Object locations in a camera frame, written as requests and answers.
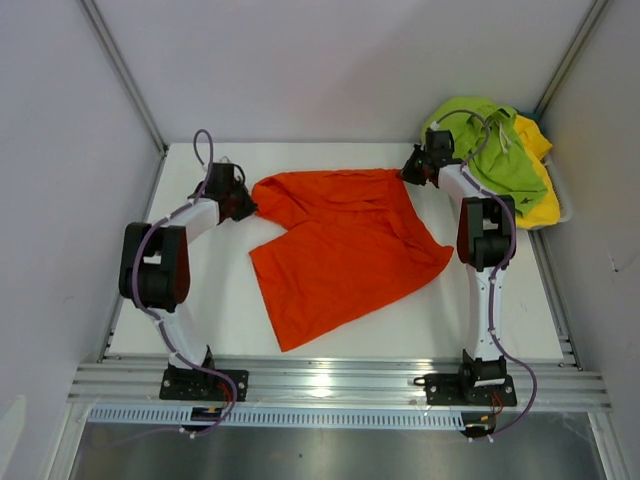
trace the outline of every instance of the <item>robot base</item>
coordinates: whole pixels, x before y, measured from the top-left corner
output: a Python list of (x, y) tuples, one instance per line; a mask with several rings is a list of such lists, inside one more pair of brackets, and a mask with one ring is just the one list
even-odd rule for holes
[(505, 377), (501, 385), (473, 387), (466, 391), (463, 390), (457, 373), (431, 373), (414, 379), (413, 383), (424, 386), (429, 405), (493, 407), (495, 404), (491, 397), (494, 393), (505, 407), (515, 407), (518, 404), (510, 375)]
[[(202, 364), (204, 368), (216, 370), (211, 352)], [(235, 383), (238, 391), (238, 402), (244, 402), (249, 387), (249, 372), (247, 370), (217, 370), (228, 375)], [(168, 365), (162, 376), (160, 386), (161, 400), (198, 400), (205, 402), (227, 402), (231, 387), (218, 377), (199, 370), (178, 368)]]

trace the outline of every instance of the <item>metal frame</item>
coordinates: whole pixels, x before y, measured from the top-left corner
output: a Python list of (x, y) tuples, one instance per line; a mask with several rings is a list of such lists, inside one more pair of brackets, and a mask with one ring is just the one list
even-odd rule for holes
[[(142, 95), (107, 28), (95, 0), (77, 0), (105, 50), (116, 75), (127, 91), (133, 108), (145, 123), (149, 135), (161, 152), (166, 145), (142, 98)], [(557, 95), (562, 84), (574, 67), (580, 53), (586, 47), (597, 25), (601, 21), (611, 0), (594, 0), (573, 37), (562, 61), (549, 81), (536, 112), (544, 114)], [(154, 187), (149, 195), (147, 208), (151, 205), (155, 188), (160, 178), (159, 166)], [(567, 312), (558, 290), (558, 283), (549, 261), (549, 250), (543, 232), (531, 233), (536, 260), (545, 285), (547, 299), (558, 331), (564, 354), (559, 364), (540, 363), (534, 365), (539, 378), (538, 400), (534, 411), (541, 412), (588, 412), (600, 456), (608, 478), (628, 478), (620, 447), (612, 428), (611, 404), (600, 374), (582, 371), (579, 358), (571, 342)], [(116, 302), (110, 320), (110, 329), (105, 336), (100, 363), (83, 363), (78, 367), (69, 394), (69, 410), (57, 454), (52, 463), (49, 479), (66, 479), (71, 472), (73, 459), (80, 443), (87, 417), (103, 421), (100, 414), (135, 416), (134, 411), (188, 412), (196, 404), (192, 402), (166, 402), (158, 398), (162, 372), (166, 367), (165, 356), (112, 356), (105, 355), (112, 334), (113, 322), (121, 302)], [(456, 364), (432, 359), (394, 360), (343, 360), (343, 359), (287, 359), (224, 357), (216, 358), (219, 368), (240, 368), (250, 372), (247, 402), (239, 406), (240, 414), (246, 413), (252, 425), (273, 426), (266, 421), (267, 414), (279, 412), (283, 415), (333, 414), (349, 418), (350, 426), (363, 426), (362, 418), (376, 415), (382, 428), (391, 418), (435, 415), (456, 416), (462, 409), (450, 407), (427, 407), (425, 394), (412, 385), (416, 376), (429, 372), (452, 372)], [(511, 365), (519, 394), (519, 405), (512, 410), (521, 410), (531, 393), (528, 374)], [(197, 406), (206, 406), (199, 402)], [(473, 407), (464, 407), (472, 411)], [(252, 416), (251, 412), (264, 413), (265, 417)]]
[(153, 119), (151, 110), (147, 106), (133, 75), (131, 75), (131, 71), (125, 62), (124, 57), (122, 56), (122, 53), (120, 52), (120, 49), (118, 48), (118, 45), (113, 38), (100, 9), (98, 8), (98, 5), (95, 0), (77, 0), (77, 2), (89, 22), (91, 30), (93, 30), (93, 33), (96, 35), (96, 39), (102, 47), (102, 50), (107, 57), (107, 61), (122, 84), (125, 94), (131, 102), (131, 106), (147, 129), (151, 141), (155, 144), (160, 154), (163, 155), (167, 149), (167, 143), (162, 138), (162, 134)]
[[(190, 407), (148, 407), (147, 405), (102, 404), (91, 410), (88, 421), (92, 423), (131, 423), (136, 425), (207, 425), (192, 419)], [(375, 430), (452, 430), (464, 429), (460, 412), (433, 411), (428, 415), (420, 409), (398, 410), (347, 410), (347, 409), (299, 409), (236, 406), (225, 425), (232, 427), (279, 428), (354, 428)]]
[[(151, 211), (151, 205), (153, 204), (153, 199), (156, 196), (156, 190), (158, 189), (158, 185), (160, 184), (160, 177), (162, 176), (162, 172), (164, 170), (165, 160), (167, 158), (167, 152), (163, 152), (160, 157), (160, 161), (156, 167), (156, 171), (153, 174), (153, 182), (149, 191), (147, 192), (147, 201), (144, 205), (144, 210), (141, 218), (147, 218), (149, 216), (149, 212)], [(94, 362), (101, 362), (104, 358), (105, 352), (109, 348), (109, 343), (111, 341), (111, 336), (115, 331), (115, 324), (118, 316), (120, 315), (120, 310), (122, 309), (123, 298), (120, 295), (120, 292), (117, 288), (114, 289), (113, 299), (112, 299), (112, 307), (109, 313), (109, 322), (107, 323), (105, 329), (101, 332), (102, 341), (98, 345), (97, 349), (94, 350), (93, 354), (89, 357), (90, 360)]]
[(544, 89), (542, 97), (540, 97), (538, 101), (535, 109), (538, 115), (543, 116), (545, 114), (547, 108), (549, 108), (549, 105), (562, 88), (562, 85), (564, 85), (564, 82), (580, 58), (580, 54), (585, 50), (593, 33), (604, 18), (611, 2), (612, 0), (594, 0), (589, 6), (589, 10), (580, 22), (558, 68), (556, 68), (551, 80), (549, 80), (547, 87)]

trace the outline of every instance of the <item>yellow shirt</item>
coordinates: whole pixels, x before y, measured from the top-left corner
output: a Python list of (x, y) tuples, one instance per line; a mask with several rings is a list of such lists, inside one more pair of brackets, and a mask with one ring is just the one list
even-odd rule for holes
[(549, 177), (549, 172), (542, 164), (542, 159), (549, 153), (552, 145), (540, 133), (538, 125), (533, 120), (518, 115), (514, 129), (524, 145), (524, 150), (533, 164), (534, 171), (542, 178), (545, 187), (547, 187), (547, 194), (526, 216), (516, 215), (516, 225), (518, 228), (555, 225), (560, 220), (560, 205), (553, 191), (553, 183), (551, 182), (551, 177)]

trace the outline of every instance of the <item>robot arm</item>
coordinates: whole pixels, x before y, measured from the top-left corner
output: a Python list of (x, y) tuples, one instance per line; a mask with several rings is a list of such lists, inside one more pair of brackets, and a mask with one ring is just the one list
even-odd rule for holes
[[(227, 218), (239, 221), (253, 214), (257, 206), (244, 185), (244, 173), (238, 165), (212, 162), (209, 168), (211, 174), (205, 179), (206, 185), (202, 187), (201, 183), (196, 187), (196, 198), (169, 216), (162, 226), (131, 223), (125, 230), (118, 283), (120, 294), (133, 299), (136, 257), (143, 239), (155, 228), (144, 240), (136, 293), (171, 353), (160, 388), (160, 398), (164, 400), (224, 400), (218, 378), (206, 373), (215, 370), (213, 357), (209, 346), (196, 332), (185, 303), (191, 282), (188, 245)], [(235, 178), (236, 168), (242, 173), (241, 179)], [(218, 372), (228, 377), (227, 381), (234, 382), (237, 400), (243, 401), (248, 372)]]
[(499, 199), (473, 180), (461, 160), (453, 158), (453, 137), (448, 131), (428, 130), (425, 145), (414, 152), (399, 173), (415, 185), (432, 183), (460, 208), (458, 257), (469, 278), (469, 330), (462, 363), (456, 374), (429, 374), (415, 379), (425, 386), (431, 405), (486, 405), (498, 395), (505, 406), (517, 403), (506, 360), (495, 344), (502, 331), (502, 290), (505, 257), (510, 251), (511, 222), (515, 207), (510, 196)]

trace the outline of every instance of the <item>metal floor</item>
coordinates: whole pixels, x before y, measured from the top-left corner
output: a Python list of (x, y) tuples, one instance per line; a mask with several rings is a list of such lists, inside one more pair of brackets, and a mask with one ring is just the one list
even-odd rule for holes
[(195, 440), (164, 432), (104, 447), (152, 428), (88, 423), (71, 478), (605, 478), (586, 414), (535, 413), (493, 444), (469, 445), (457, 432), (222, 427)]

